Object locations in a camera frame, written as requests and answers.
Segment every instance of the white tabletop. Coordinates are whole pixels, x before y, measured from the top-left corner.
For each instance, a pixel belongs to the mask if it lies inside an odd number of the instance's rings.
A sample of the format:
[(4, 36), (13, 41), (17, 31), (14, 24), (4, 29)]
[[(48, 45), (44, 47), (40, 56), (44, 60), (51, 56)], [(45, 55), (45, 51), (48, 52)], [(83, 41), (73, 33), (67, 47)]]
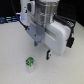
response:
[[(0, 24), (0, 84), (84, 84), (84, 27), (76, 24), (75, 42), (62, 56), (52, 53), (46, 60), (48, 47), (34, 41), (19, 22)], [(26, 59), (35, 60), (29, 73)]]

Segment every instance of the black component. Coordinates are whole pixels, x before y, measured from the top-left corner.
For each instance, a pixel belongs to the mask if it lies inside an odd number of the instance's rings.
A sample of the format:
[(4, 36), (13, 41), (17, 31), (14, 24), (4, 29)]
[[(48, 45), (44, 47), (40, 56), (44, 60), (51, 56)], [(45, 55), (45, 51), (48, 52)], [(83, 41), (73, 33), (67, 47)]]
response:
[(31, 12), (31, 3), (28, 3), (27, 9)]
[(15, 8), (14, 8), (14, 6), (13, 6), (12, 0), (11, 0), (11, 5), (12, 5), (12, 8), (13, 8), (13, 11), (14, 11), (14, 14), (15, 14), (16, 18), (18, 19), (18, 21), (20, 22), (20, 24), (25, 28), (25, 30), (27, 30), (28, 26), (24, 25), (24, 24), (19, 20), (19, 18), (17, 17), (16, 12), (15, 12)]
[(69, 28), (74, 27), (74, 25), (69, 24), (68, 21), (66, 21), (65, 19), (60, 18), (60, 17), (57, 16), (57, 15), (54, 15), (53, 19), (55, 19), (56, 21), (60, 22), (60, 23), (63, 24), (63, 25), (68, 26)]
[(50, 53), (50, 50), (47, 51), (47, 56), (46, 56), (46, 59), (49, 60), (49, 53)]
[(71, 37), (71, 38), (68, 39), (68, 42), (67, 42), (67, 45), (66, 46), (68, 46), (69, 48), (71, 48), (72, 45), (73, 45), (73, 43), (74, 43), (74, 38)]
[(25, 11), (25, 13), (27, 13), (27, 10)]

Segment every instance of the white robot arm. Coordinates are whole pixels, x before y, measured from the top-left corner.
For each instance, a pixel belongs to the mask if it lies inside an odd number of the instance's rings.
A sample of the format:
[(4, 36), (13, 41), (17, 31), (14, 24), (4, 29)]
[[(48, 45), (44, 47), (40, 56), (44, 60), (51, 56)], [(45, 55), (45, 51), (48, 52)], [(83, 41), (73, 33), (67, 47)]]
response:
[(36, 43), (43, 42), (57, 55), (62, 55), (73, 24), (56, 16), (58, 2), (59, 0), (26, 0), (29, 26), (26, 31)]

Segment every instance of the background wall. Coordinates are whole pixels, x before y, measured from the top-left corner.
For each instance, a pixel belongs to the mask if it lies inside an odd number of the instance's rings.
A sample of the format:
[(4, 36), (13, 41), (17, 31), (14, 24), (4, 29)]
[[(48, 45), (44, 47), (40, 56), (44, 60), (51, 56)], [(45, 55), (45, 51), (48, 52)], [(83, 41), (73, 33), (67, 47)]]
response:
[[(76, 6), (76, 20), (84, 26), (84, 0), (61, 0), (62, 3)], [(16, 12), (21, 11), (20, 0), (13, 0)], [(0, 0), (0, 17), (14, 15), (10, 0)]]
[[(20, 0), (12, 0), (16, 12), (21, 11)], [(0, 0), (0, 17), (13, 16), (14, 12), (11, 6), (11, 0)]]

